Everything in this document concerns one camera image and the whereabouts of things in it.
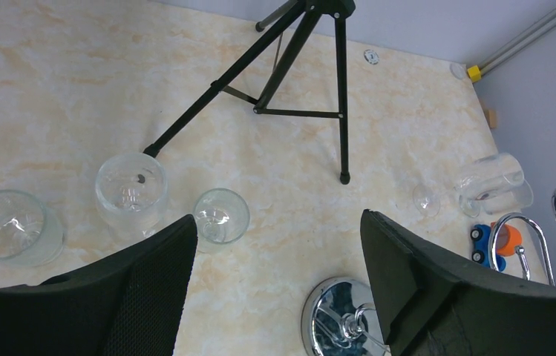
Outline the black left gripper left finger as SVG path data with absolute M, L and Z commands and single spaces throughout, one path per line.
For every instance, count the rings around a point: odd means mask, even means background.
M 0 355 L 172 355 L 196 250 L 186 215 L 37 286 L 0 288 Z

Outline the clear wine glass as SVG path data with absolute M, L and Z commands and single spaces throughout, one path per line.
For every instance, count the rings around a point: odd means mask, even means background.
M 164 167 L 143 153 L 119 154 L 105 161 L 94 183 L 96 207 L 124 243 L 143 240 L 158 231 L 169 202 Z
M 42 266 L 61 254 L 64 243 L 54 210 L 27 192 L 0 190 L 1 264 Z
M 197 250 L 204 254 L 231 248 L 250 224 L 245 199 L 227 188 L 213 188 L 201 194 L 192 214 L 197 225 Z
M 435 217 L 447 198 L 457 195 L 458 188 L 451 184 L 419 183 L 412 190 L 412 201 L 417 211 L 424 217 Z
M 485 156 L 462 166 L 452 179 L 461 211 L 480 214 L 480 202 L 501 196 L 525 182 L 519 161 L 509 153 Z

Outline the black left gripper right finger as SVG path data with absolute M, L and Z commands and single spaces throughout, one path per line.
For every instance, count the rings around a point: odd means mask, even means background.
M 556 355 L 556 286 L 476 264 L 378 211 L 363 211 L 360 236 L 393 355 Z

